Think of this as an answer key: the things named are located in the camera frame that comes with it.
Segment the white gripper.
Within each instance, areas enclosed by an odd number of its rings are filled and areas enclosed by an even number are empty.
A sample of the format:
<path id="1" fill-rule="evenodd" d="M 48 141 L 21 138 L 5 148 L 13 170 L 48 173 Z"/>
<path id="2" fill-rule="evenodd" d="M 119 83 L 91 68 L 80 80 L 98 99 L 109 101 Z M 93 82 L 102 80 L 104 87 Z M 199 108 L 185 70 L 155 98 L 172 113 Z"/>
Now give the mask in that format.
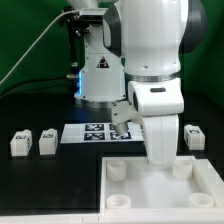
<path id="1" fill-rule="evenodd" d="M 172 165 L 177 153 L 178 115 L 184 111 L 180 79 L 155 83 L 130 81 L 128 98 L 140 116 L 149 163 Z"/>

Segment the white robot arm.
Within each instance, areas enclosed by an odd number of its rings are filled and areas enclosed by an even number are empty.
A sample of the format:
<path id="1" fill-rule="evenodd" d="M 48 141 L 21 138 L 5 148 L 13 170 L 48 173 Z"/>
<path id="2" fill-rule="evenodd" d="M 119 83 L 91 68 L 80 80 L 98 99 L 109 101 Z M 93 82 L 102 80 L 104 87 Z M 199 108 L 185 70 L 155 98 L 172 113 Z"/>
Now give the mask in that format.
<path id="1" fill-rule="evenodd" d="M 86 60 L 78 73 L 77 103 L 110 106 L 116 132 L 141 125 L 148 161 L 175 161 L 184 110 L 179 55 L 205 35 L 200 0 L 112 0 L 85 37 Z"/>

